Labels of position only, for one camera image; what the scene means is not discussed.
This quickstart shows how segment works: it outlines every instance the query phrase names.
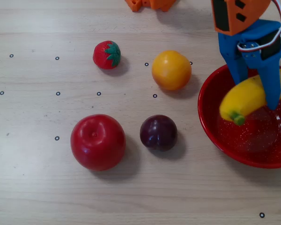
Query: green strawberry leaves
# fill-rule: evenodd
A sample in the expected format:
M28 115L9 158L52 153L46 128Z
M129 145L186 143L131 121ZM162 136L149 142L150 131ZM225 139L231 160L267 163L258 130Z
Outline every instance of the green strawberry leaves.
M112 60L112 67L116 67L121 60L121 51L118 45L112 41L112 44L107 44L109 46L108 49L105 50L106 53L110 54L107 58L108 60Z

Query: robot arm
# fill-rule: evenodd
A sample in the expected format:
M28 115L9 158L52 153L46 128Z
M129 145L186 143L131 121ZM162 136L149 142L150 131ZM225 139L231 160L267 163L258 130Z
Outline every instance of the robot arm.
M220 51L235 84L248 78L247 67L257 69L267 104L274 110L281 95L281 23L259 19L271 1L281 16L279 0L212 0L212 4Z

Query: plastic fruit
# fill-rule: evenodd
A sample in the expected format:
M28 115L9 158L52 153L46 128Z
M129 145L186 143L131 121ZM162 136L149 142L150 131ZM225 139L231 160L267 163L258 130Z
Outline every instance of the plastic fruit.
M71 148L84 167L108 170L117 165L125 152L126 138L121 125L107 115L88 116L77 123L71 134Z
M151 116L140 128L140 140L149 149L167 151L177 142L176 124L167 116Z
M239 83L227 93L220 105L220 114L225 120L243 125L247 115L264 105L266 94L260 76L257 75Z
M178 90L187 85L192 75L189 60L176 51L159 54L152 66L152 76L163 89Z
M113 69L120 63L121 51L113 41L104 41L95 47L93 61L101 69Z

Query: yellow orange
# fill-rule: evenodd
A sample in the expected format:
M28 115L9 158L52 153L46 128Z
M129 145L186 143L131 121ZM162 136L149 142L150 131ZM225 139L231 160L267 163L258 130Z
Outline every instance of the yellow orange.
M192 75L189 60L176 51L160 53L154 60L152 76L163 89L178 90L186 86Z

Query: white cable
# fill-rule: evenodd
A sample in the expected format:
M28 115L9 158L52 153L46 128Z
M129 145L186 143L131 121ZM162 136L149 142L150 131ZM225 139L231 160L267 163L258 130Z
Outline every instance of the white cable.
M274 1L274 2L276 2L276 3L278 4L278 9L280 10L279 13L280 13L280 17L281 17L281 4L280 4L279 0L272 0L272 1ZM240 43L238 43L238 44L237 44L237 48L238 48L238 50L239 50L240 52L254 52L254 51L257 51L257 50L261 50L261 49L263 49L263 48L265 48L265 47L268 47L268 46L272 45L272 44L277 40L277 38L280 36L280 34L281 34L281 27L279 28L277 34L276 34L275 37L272 39L272 41L269 42L269 43L267 43L267 44L260 45L260 46L254 47L254 48L242 48L242 47L240 46Z

